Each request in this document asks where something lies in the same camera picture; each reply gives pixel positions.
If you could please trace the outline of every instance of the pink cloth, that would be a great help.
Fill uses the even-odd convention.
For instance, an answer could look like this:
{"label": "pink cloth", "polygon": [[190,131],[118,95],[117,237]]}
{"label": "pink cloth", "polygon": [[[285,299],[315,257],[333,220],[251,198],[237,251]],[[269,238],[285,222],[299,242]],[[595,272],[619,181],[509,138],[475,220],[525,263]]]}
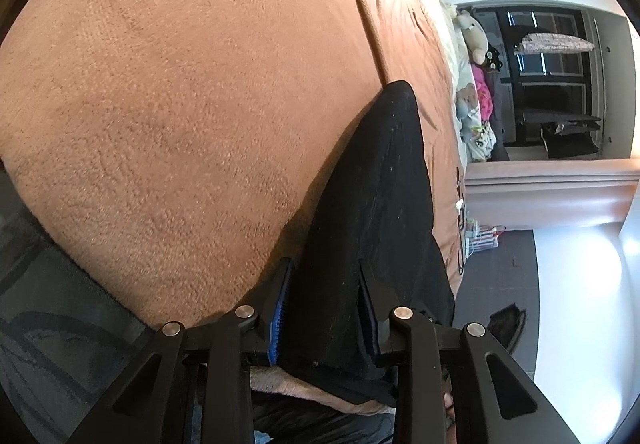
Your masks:
{"label": "pink cloth", "polygon": [[491,98],[491,92],[489,87],[484,81],[484,72],[482,68],[476,65],[471,66],[474,72],[474,80],[476,82],[476,90],[478,90],[478,101],[480,102],[480,119],[482,122],[489,120],[491,114],[494,112],[494,101]]}

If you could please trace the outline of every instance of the bedding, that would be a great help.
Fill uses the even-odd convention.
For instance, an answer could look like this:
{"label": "bedding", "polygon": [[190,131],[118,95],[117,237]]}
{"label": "bedding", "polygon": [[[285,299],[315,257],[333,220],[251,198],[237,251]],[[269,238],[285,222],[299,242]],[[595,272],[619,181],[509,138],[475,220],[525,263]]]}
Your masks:
{"label": "bedding", "polygon": [[482,122],[474,139],[467,143],[469,155],[473,162],[487,162],[495,146],[495,133],[489,121]]}
{"label": "bedding", "polygon": [[[451,8],[451,16],[455,17],[457,10]],[[456,115],[458,124],[458,144],[461,160],[466,166],[469,159],[474,159],[475,141],[481,135],[482,118],[480,101],[474,73],[471,68],[469,51],[462,35],[462,30],[457,23],[454,24],[454,39],[456,45],[456,69],[458,71],[458,83],[455,92]]]}
{"label": "bedding", "polygon": [[299,253],[358,118],[404,79],[456,292],[462,164],[445,8],[30,0],[0,46],[0,158],[46,231],[118,301],[149,326],[190,326]]}
{"label": "bedding", "polygon": [[484,71],[477,65],[471,67],[474,72],[474,81],[476,82],[476,90],[478,90],[478,102],[480,105],[480,120],[486,122],[494,112],[494,101],[491,98],[491,92],[484,80]]}

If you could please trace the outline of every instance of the bed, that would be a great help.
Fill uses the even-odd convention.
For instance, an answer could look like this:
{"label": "bed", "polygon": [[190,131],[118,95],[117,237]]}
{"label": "bed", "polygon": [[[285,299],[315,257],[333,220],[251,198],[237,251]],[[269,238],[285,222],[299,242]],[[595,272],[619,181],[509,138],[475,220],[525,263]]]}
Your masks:
{"label": "bed", "polygon": [[190,326],[298,255],[359,117],[404,79],[455,293],[457,65],[443,0],[30,0],[0,46],[0,158],[114,298]]}

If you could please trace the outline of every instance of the window frame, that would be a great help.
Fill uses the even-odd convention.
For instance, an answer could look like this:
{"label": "window frame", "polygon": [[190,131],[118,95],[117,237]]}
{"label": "window frame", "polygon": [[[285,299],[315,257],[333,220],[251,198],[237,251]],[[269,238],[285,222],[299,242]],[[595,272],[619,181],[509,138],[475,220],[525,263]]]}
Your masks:
{"label": "window frame", "polygon": [[[475,12],[494,12],[498,21],[498,28],[500,34],[504,37],[504,30],[510,27],[508,13],[513,12],[539,12],[549,14],[565,14],[571,15],[575,19],[575,26],[579,38],[587,39],[586,28],[584,25],[584,17],[582,11],[575,8],[558,7],[558,6],[546,6],[546,5],[500,5],[500,6],[478,6],[470,9],[471,14]],[[507,59],[503,59],[502,62],[508,63],[509,72],[511,77],[501,77],[500,82],[502,84],[510,84],[511,92],[513,93],[513,108],[525,107],[524,97],[524,84],[526,83],[543,83],[562,86],[563,84],[583,84],[584,85],[584,109],[583,112],[587,114],[592,113],[592,88],[591,88],[591,64],[589,59],[589,53],[583,52],[580,54],[582,59],[582,75],[521,75],[520,66],[518,64],[518,56],[513,51],[508,51],[506,48]],[[507,147],[525,147],[525,146],[538,146],[543,145],[542,137],[539,141],[527,141],[526,126],[519,124],[517,117],[515,119],[516,126],[516,140],[515,142],[506,142],[504,145]]]}

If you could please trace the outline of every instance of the teddy bear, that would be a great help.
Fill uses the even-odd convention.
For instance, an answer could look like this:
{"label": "teddy bear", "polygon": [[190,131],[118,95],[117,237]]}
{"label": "teddy bear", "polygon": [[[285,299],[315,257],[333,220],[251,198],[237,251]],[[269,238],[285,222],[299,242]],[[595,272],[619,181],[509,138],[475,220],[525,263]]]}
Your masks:
{"label": "teddy bear", "polygon": [[486,34],[484,33],[482,26],[466,10],[463,10],[458,14],[456,21],[462,31],[466,47],[469,49],[469,52],[471,52],[471,57],[474,60],[474,63],[478,66],[482,66],[485,61],[486,53],[489,50],[489,41],[486,38]]}
{"label": "teddy bear", "polygon": [[471,142],[478,136],[482,126],[478,94],[473,84],[468,84],[465,88],[456,91],[456,116],[462,124],[460,137],[465,143]]}

